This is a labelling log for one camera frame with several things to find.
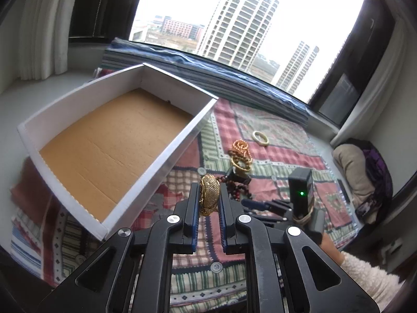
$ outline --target human hand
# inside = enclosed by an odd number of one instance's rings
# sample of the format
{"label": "human hand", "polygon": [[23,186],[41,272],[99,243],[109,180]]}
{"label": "human hand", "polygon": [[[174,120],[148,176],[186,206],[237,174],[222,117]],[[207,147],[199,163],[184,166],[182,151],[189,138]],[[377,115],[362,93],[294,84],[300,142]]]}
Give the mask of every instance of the human hand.
{"label": "human hand", "polygon": [[320,248],[328,256],[330,256],[335,263],[337,263],[339,266],[342,265],[343,261],[345,260],[345,256],[337,250],[330,236],[326,232],[323,233],[323,239]]}

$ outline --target person's arm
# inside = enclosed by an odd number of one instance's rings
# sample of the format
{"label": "person's arm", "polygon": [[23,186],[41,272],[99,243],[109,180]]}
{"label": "person's arm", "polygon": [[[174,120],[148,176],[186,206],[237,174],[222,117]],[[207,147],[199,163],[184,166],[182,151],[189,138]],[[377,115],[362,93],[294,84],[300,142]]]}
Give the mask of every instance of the person's arm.
{"label": "person's arm", "polygon": [[401,288],[397,275],[387,274],[383,269],[372,267],[370,263],[349,253],[339,252],[327,233],[323,235],[320,247],[375,300],[380,311],[383,311]]}

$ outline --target white box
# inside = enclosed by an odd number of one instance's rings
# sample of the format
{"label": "white box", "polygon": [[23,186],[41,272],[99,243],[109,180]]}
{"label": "white box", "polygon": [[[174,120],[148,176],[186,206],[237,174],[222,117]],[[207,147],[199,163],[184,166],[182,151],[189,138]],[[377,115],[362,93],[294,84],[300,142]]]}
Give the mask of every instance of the white box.
{"label": "white box", "polygon": [[[63,130],[101,105],[141,88],[191,114],[193,119],[168,144],[102,221],[91,215],[61,184],[40,150]],[[140,64],[93,80],[52,102],[18,126],[34,165],[65,208],[97,239],[129,227],[207,123],[217,97],[149,64]]]}

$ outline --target white curtain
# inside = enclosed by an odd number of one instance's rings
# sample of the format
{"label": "white curtain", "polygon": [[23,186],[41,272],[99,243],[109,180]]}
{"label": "white curtain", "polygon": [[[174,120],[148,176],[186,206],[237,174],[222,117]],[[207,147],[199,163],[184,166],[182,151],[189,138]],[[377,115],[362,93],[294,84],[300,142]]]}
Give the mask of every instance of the white curtain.
{"label": "white curtain", "polygon": [[26,0],[19,30],[23,80],[67,70],[68,34],[75,0]]}
{"label": "white curtain", "polygon": [[382,113],[395,89],[407,49],[407,28],[398,18],[388,47],[374,75],[359,98],[352,113],[337,135],[331,140],[333,147],[348,138],[364,139]]}

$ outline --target triangular cutout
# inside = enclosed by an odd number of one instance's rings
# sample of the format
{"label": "triangular cutout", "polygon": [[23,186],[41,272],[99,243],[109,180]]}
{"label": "triangular cutout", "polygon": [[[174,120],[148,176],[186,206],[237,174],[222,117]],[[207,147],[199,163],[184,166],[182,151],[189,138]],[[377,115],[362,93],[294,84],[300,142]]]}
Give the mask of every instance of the triangular cutout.
{"label": "triangular cutout", "polygon": [[101,291],[115,254],[115,248],[108,248],[101,253],[101,255],[78,276],[76,284],[93,292]]}
{"label": "triangular cutout", "polygon": [[302,250],[318,291],[340,283],[339,276],[309,246],[304,246]]}

